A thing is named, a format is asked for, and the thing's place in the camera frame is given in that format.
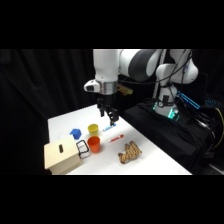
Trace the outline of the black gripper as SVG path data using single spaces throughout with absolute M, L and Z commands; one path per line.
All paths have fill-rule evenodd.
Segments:
M 100 111 L 100 116 L 104 117 L 105 112 L 109 113 L 110 125 L 113 126 L 119 120 L 119 112 L 115 108 L 115 94 L 97 96 L 97 108 Z

